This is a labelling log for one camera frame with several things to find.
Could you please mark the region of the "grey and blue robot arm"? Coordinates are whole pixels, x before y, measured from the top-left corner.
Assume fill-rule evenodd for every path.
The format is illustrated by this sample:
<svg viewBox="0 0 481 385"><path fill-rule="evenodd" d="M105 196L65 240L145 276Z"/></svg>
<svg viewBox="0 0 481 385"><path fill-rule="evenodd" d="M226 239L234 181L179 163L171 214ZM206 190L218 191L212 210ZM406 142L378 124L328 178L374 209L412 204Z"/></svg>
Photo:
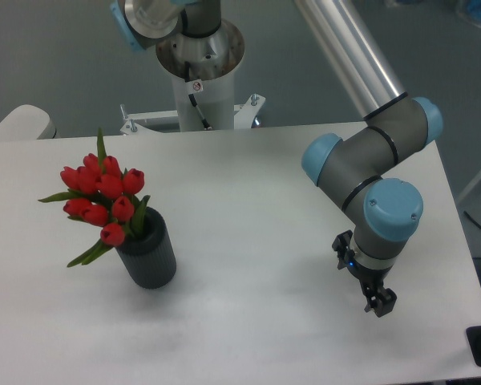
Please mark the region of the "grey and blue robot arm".
<svg viewBox="0 0 481 385"><path fill-rule="evenodd" d="M339 267L359 280L366 309L381 317L397 300L385 276L423 211L418 190L385 173L436 140L443 118L430 100L408 96L351 2L299 1L297 7L366 125L348 140L318 137L301 166L354 223L332 247ZM182 131L233 128L241 115L222 81L241 63L245 46L222 18L220 2L115 1L111 12L129 47L154 47L176 77Z"/></svg>

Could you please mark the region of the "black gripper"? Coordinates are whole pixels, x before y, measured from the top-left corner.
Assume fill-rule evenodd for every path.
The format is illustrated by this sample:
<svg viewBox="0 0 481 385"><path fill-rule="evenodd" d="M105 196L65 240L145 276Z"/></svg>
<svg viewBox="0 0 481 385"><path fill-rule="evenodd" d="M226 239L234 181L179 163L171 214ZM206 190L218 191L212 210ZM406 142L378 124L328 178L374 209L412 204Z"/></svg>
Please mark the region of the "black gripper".
<svg viewBox="0 0 481 385"><path fill-rule="evenodd" d="M369 269L355 260L355 252L350 247L352 236L353 232L346 230L333 241L332 249L337 253L338 269L347 268L361 282L362 293L366 297L364 311L374 312L378 318L383 317L394 309L397 301L397 294L384 286L389 269Z"/></svg>

